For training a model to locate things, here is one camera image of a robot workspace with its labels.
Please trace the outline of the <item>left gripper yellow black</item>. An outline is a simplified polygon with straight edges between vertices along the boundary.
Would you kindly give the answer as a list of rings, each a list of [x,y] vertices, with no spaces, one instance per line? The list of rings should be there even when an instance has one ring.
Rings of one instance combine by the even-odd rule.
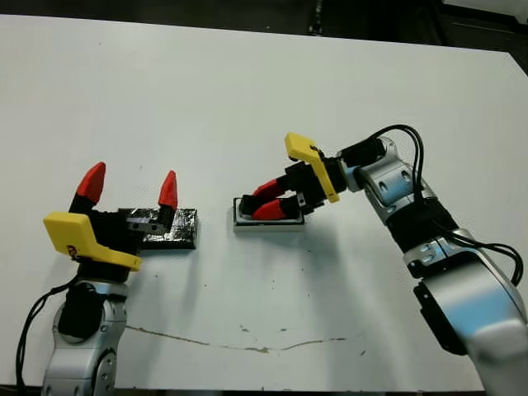
[[[91,167],[75,191],[69,212],[52,212],[45,229],[57,252],[78,264],[80,280],[124,283],[139,270],[140,250],[147,235],[162,235],[172,227],[177,211],[177,174],[170,170],[158,198],[159,212],[152,219],[134,217],[133,210],[92,210],[101,198],[106,164]]]

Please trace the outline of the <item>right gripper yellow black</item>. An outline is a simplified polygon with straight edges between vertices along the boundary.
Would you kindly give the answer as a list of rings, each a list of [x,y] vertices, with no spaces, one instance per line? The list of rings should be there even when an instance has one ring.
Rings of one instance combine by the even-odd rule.
[[[327,158],[313,140],[288,133],[285,147],[295,163],[285,169],[285,175],[271,179],[252,193],[256,198],[277,198],[258,207],[252,219],[297,219],[300,213],[311,214],[326,200],[338,202],[339,193],[347,187],[337,158]],[[294,194],[279,198],[288,191]]]

